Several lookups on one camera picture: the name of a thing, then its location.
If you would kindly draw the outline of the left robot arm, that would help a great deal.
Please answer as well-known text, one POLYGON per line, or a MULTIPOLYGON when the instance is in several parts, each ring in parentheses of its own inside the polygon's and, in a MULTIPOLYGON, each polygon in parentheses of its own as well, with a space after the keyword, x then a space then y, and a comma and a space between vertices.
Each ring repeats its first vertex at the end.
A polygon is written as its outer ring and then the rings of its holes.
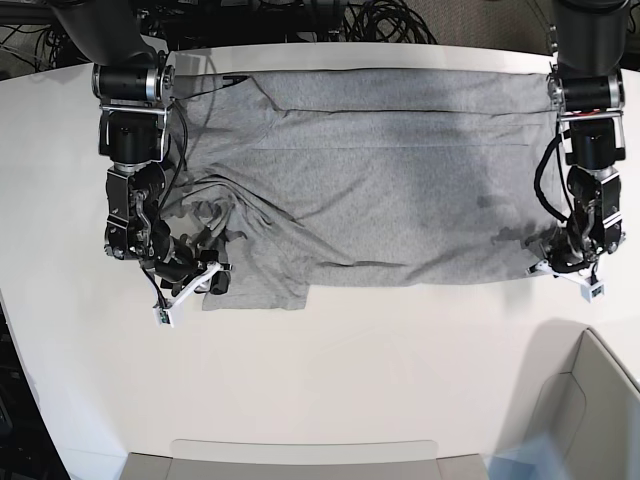
POLYGON ((622 125, 626 95, 620 68, 631 4, 628 1, 555 1, 551 28, 555 63, 548 91, 557 111, 556 133, 538 164, 533 186, 541 206, 561 225, 543 246, 538 270, 553 275, 597 271, 599 259, 624 238, 615 168, 626 157, 622 125), (541 187, 550 159, 569 168, 562 186, 568 214, 551 205, 541 187))

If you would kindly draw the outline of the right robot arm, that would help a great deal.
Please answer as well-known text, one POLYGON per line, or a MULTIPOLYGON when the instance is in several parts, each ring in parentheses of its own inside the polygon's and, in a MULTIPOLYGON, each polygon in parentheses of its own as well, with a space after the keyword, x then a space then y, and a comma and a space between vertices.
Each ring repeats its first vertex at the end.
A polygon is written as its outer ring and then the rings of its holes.
POLYGON ((92 90, 100 102, 98 151, 112 162, 107 172, 107 255, 140 264, 158 292, 178 295, 219 253, 178 239, 162 219, 186 146, 169 153, 174 68, 168 55, 143 40, 125 1, 53 1, 56 18, 92 62, 92 90))

